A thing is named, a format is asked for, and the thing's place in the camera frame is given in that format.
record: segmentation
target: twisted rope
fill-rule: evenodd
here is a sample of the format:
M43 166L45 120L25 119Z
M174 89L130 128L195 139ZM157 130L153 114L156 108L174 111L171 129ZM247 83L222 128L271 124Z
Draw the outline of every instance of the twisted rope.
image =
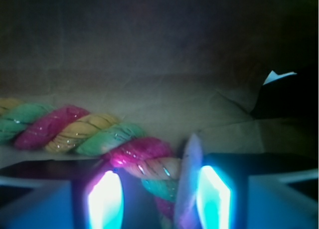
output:
M73 105L50 105L0 98L0 143L14 141L21 150L45 148L52 153L76 152L102 156L114 167L141 179L155 197L162 226L172 226L181 170L170 145L146 137L136 124L120 122L109 114L90 114Z

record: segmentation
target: glowing led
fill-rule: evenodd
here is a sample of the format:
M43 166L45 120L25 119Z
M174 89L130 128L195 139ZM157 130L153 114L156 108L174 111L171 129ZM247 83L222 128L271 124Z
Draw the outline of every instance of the glowing led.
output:
M211 166L201 168L196 205L204 229L230 228L231 190Z
M88 196L90 228L120 229L124 199L119 176L107 171Z

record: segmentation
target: rope toy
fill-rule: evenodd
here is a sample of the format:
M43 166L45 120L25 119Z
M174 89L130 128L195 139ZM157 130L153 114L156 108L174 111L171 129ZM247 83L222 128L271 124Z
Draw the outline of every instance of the rope toy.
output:
M154 195L162 226L172 227L181 160L168 143L147 137L138 125L73 105L55 109L0 98L0 143L10 141L20 150L45 148L51 153L101 156L124 168Z

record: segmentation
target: blue light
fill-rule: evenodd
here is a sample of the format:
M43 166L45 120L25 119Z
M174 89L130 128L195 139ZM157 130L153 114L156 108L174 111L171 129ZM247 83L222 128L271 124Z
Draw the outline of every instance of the blue light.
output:
M230 228L231 189L211 166L199 172L196 205L204 229Z
M124 199L120 177L107 171L88 196L90 228L120 229Z

